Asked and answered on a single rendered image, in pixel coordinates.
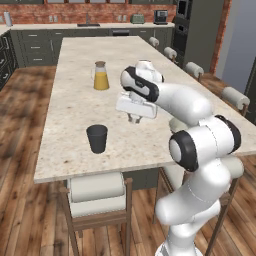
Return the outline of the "white paper towel roll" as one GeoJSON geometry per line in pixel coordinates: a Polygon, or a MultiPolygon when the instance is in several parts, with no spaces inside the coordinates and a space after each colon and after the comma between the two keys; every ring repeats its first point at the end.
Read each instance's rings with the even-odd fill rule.
{"type": "Polygon", "coordinates": [[[8,27],[12,27],[13,24],[12,24],[12,19],[11,19],[10,12],[5,11],[5,12],[4,12],[4,18],[5,18],[6,25],[7,25],[8,27]]]}

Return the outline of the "dark fridge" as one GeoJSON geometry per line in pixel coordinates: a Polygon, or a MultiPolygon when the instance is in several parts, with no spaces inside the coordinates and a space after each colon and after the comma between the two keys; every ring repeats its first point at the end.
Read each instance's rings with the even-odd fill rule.
{"type": "Polygon", "coordinates": [[[250,99],[250,104],[246,113],[246,119],[256,125],[256,58],[254,59],[252,70],[248,79],[245,95],[250,99]]]}

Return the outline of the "dark wall cupboards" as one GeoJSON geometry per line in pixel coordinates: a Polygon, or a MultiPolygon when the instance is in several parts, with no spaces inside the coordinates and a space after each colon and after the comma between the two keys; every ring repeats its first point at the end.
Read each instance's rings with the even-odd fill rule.
{"type": "Polygon", "coordinates": [[[153,4],[153,5],[172,5],[177,4],[178,0],[0,0],[0,4],[64,4],[64,3],[115,3],[115,4],[153,4]]]}

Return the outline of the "sink with tap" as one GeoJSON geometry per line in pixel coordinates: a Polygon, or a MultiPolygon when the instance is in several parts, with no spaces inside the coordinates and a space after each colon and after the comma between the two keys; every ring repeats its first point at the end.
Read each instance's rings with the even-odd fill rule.
{"type": "Polygon", "coordinates": [[[86,22],[77,24],[77,27],[100,27],[100,24],[99,23],[91,23],[89,14],[86,13],[86,22]]]}

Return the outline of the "glass jug of orange juice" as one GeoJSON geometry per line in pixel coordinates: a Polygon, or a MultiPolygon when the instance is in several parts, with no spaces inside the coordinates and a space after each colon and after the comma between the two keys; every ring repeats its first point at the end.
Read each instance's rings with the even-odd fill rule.
{"type": "Polygon", "coordinates": [[[91,79],[93,80],[93,88],[95,90],[103,91],[109,88],[105,61],[95,62],[95,67],[91,70],[91,79]]]}

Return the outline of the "dark green base cupboards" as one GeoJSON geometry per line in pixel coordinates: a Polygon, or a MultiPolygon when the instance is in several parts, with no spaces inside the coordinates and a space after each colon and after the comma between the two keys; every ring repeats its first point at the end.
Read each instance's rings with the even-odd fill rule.
{"type": "Polygon", "coordinates": [[[0,35],[0,91],[17,68],[56,65],[64,37],[105,37],[111,36],[112,29],[129,29],[129,36],[139,36],[146,42],[155,37],[159,40],[159,52],[172,44],[172,27],[8,29],[0,35]]]}

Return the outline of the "dishwasher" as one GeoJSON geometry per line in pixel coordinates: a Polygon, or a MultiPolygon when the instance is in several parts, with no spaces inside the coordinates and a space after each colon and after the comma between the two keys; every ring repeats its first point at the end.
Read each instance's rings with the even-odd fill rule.
{"type": "Polygon", "coordinates": [[[111,36],[129,36],[130,35],[130,30],[129,29],[112,29],[111,30],[111,36]]]}

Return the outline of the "dark green island base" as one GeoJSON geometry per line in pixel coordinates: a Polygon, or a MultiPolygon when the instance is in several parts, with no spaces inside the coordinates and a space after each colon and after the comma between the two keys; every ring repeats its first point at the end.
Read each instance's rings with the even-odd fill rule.
{"type": "Polygon", "coordinates": [[[157,186],[158,169],[142,169],[136,171],[129,171],[123,173],[124,178],[132,178],[132,189],[143,190],[150,189],[157,186]]]}

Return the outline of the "green toaster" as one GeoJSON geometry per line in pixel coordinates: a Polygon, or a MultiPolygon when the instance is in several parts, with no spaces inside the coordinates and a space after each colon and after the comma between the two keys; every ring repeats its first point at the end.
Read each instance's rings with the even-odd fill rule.
{"type": "Polygon", "coordinates": [[[144,15],[143,14],[132,14],[130,17],[130,22],[132,24],[144,24],[144,15]]]}

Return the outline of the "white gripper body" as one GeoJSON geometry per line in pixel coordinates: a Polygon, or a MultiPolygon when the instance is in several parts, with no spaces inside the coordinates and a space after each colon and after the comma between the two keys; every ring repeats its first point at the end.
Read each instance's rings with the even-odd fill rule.
{"type": "Polygon", "coordinates": [[[122,92],[117,100],[116,109],[139,117],[154,119],[157,116],[157,106],[134,92],[122,92]]]}

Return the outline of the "black coffee machine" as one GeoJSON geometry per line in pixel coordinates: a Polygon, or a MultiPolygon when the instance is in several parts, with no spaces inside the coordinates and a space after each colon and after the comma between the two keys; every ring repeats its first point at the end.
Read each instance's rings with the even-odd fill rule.
{"type": "Polygon", "coordinates": [[[155,10],[154,11],[154,23],[156,25],[167,25],[167,17],[168,11],[167,10],[155,10]]]}

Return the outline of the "black cup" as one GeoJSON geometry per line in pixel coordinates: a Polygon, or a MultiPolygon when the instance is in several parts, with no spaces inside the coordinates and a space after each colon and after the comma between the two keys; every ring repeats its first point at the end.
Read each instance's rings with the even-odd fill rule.
{"type": "Polygon", "coordinates": [[[108,129],[101,124],[91,125],[86,129],[91,151],[101,154],[105,151],[108,129]]]}

